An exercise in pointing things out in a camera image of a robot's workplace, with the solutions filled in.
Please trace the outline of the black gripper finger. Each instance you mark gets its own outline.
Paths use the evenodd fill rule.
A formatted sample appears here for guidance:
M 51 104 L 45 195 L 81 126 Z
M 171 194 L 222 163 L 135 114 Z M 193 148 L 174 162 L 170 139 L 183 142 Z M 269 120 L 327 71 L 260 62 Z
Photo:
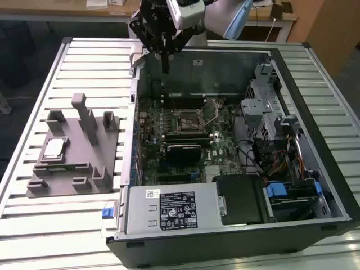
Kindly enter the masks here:
M 169 58 L 171 55 L 180 53 L 191 37 L 197 32 L 197 26 L 191 26 L 185 30 L 172 31 L 165 34 L 165 73 L 169 73 Z
M 153 52 L 157 55 L 157 58 L 161 62 L 161 71 L 165 73 L 165 47 L 163 42 L 163 34 L 161 36 L 155 36 L 150 33 L 150 29 L 147 26 L 140 10 L 137 10 L 129 22 L 130 29 L 134 32 L 137 38 L 148 49 L 149 52 Z

